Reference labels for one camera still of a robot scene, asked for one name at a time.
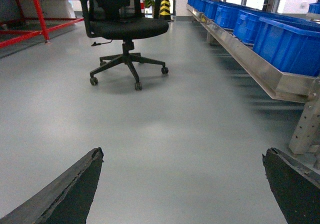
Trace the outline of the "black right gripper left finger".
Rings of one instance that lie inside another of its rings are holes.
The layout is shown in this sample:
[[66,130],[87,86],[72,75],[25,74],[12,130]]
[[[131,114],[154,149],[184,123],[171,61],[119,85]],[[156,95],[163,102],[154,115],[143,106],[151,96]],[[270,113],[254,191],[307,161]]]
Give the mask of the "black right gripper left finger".
[[85,224],[98,187],[103,151],[94,148],[0,219],[2,224]]

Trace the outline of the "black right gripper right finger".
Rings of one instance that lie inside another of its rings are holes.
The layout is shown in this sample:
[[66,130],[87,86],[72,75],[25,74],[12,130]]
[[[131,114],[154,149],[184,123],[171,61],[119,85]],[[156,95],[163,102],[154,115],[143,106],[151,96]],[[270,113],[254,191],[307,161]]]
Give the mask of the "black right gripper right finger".
[[320,175],[271,147],[262,156],[270,190],[288,224],[320,222]]

